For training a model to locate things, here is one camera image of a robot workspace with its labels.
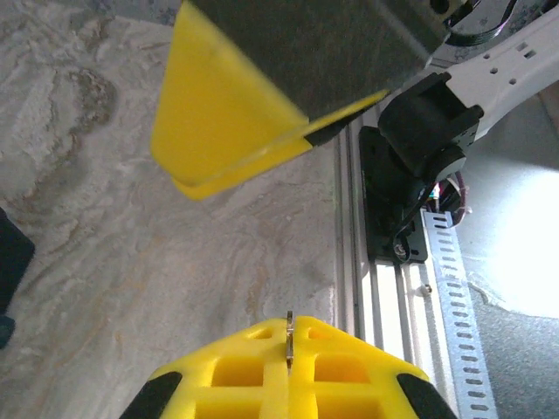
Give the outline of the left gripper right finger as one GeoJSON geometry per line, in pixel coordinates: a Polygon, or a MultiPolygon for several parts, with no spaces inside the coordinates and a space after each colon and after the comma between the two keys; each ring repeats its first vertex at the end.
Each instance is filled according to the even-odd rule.
{"type": "Polygon", "coordinates": [[[327,323],[269,319],[159,367],[120,419],[457,419],[420,368],[327,323]]]}

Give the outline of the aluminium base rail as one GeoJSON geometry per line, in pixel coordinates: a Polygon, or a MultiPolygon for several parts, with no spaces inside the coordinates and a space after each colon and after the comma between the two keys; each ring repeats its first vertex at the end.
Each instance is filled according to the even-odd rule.
{"type": "Polygon", "coordinates": [[[357,118],[334,140],[335,325],[427,373],[458,410],[431,262],[399,266],[367,252],[357,118]],[[422,293],[429,284],[432,293],[422,293]]]}

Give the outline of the blue patterned box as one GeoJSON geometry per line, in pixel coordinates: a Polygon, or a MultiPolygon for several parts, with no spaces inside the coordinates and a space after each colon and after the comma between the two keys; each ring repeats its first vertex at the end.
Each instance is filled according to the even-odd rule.
{"type": "Polygon", "coordinates": [[[34,253],[35,244],[0,208],[0,350],[15,331],[16,322],[7,312],[34,253]]]}

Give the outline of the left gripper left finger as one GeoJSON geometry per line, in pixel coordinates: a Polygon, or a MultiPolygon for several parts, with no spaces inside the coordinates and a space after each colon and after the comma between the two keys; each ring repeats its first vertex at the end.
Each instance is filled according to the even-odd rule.
{"type": "Polygon", "coordinates": [[[451,0],[183,0],[151,139],[202,200],[330,141],[423,70],[451,0]]]}

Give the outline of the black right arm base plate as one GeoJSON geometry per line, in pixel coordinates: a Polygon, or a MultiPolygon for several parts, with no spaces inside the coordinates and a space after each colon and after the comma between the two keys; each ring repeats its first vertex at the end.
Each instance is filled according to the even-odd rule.
{"type": "Polygon", "coordinates": [[[391,235],[410,213],[425,183],[410,175],[376,127],[358,133],[368,256],[396,262],[391,235]]]}

